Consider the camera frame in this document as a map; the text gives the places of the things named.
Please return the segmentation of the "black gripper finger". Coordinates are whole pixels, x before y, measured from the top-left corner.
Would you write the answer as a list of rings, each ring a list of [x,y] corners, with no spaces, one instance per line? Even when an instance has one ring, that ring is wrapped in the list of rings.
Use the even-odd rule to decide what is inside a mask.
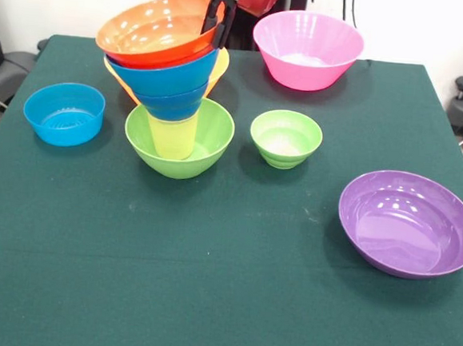
[[[202,23],[202,34],[213,29],[223,19],[223,10],[222,0],[210,0]]]
[[[216,48],[223,48],[229,37],[229,33],[233,24],[235,11],[237,10],[235,3],[226,3],[226,9],[224,10],[224,18],[218,25],[214,39],[212,40],[212,46]]]

